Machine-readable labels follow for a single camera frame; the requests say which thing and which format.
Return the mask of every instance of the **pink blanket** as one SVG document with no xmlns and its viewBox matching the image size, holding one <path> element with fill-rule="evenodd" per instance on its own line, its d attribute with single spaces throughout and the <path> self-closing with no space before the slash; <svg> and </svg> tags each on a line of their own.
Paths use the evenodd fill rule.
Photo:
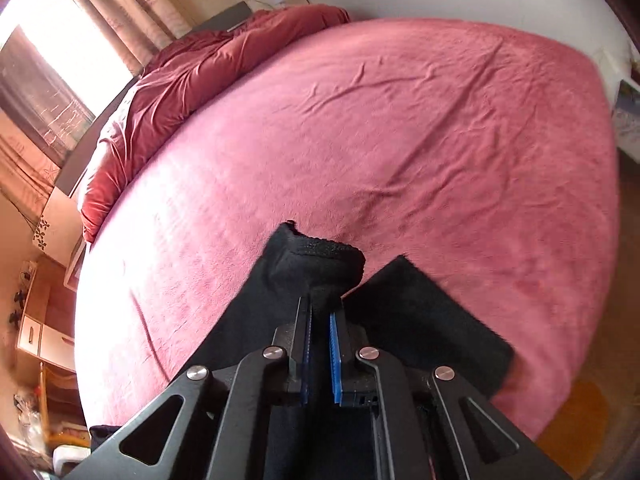
<svg viewBox="0 0 640 480">
<path fill-rule="evenodd" d="M 614 155 L 596 69 L 554 41 L 376 20 L 291 44 L 190 117 L 104 221 L 76 312 L 88 423 L 158 394 L 295 219 L 360 248 L 365 279 L 405 254 L 505 338 L 494 403 L 537 436 L 609 285 Z"/>
</svg>

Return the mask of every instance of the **wooden desk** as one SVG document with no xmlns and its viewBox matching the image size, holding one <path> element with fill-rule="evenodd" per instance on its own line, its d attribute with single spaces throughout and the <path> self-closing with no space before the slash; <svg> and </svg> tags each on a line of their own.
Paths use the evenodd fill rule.
<svg viewBox="0 0 640 480">
<path fill-rule="evenodd" d="M 65 269 L 42 256 L 31 277 L 16 343 L 16 376 L 39 382 L 40 362 L 75 372 L 73 316 L 76 295 L 64 287 Z"/>
</svg>

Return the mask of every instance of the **triangular cutout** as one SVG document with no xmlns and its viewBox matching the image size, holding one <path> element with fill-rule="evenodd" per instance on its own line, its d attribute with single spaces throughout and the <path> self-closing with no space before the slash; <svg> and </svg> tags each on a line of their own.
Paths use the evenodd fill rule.
<svg viewBox="0 0 640 480">
<path fill-rule="evenodd" d="M 157 464 L 183 403 L 181 396 L 169 397 L 122 441 L 120 451 L 147 465 Z"/>
<path fill-rule="evenodd" d="M 471 437 L 485 464 L 498 462 L 518 452 L 518 443 L 487 415 L 470 397 L 460 399 Z"/>
</svg>

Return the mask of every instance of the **silver screw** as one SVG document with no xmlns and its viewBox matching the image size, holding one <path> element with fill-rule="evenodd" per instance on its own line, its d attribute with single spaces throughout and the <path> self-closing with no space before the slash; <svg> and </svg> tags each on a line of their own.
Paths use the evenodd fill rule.
<svg viewBox="0 0 640 480">
<path fill-rule="evenodd" d="M 266 359 L 280 359 L 284 354 L 284 350 L 279 346 L 267 346 L 262 352 Z"/>
<path fill-rule="evenodd" d="M 202 365 L 195 365 L 187 370 L 187 377 L 192 381 L 201 381 L 207 376 L 208 373 L 209 370 L 207 370 L 206 367 Z"/>
<path fill-rule="evenodd" d="M 441 381 L 450 381 L 456 376 L 456 373 L 453 371 L 453 368 L 449 368 L 448 366 L 438 366 L 436 368 L 436 377 Z"/>
<path fill-rule="evenodd" d="M 374 359 L 377 359 L 379 357 L 380 350 L 378 350 L 377 348 L 373 348 L 373 346 L 365 346 L 360 349 L 358 355 L 361 358 L 366 359 L 367 361 L 373 361 Z"/>
</svg>

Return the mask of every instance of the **patterned curtain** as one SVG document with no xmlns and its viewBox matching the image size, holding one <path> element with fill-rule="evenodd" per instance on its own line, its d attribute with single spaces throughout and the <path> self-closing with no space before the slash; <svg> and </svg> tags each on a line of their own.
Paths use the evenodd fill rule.
<svg viewBox="0 0 640 480">
<path fill-rule="evenodd" d="M 74 0 L 100 28 L 132 74 L 191 30 L 169 0 Z"/>
<path fill-rule="evenodd" d="M 0 108 L 58 166 L 95 119 L 20 27 L 0 50 Z"/>
<path fill-rule="evenodd" d="M 0 191 L 33 229 L 59 170 L 0 110 Z"/>
</svg>

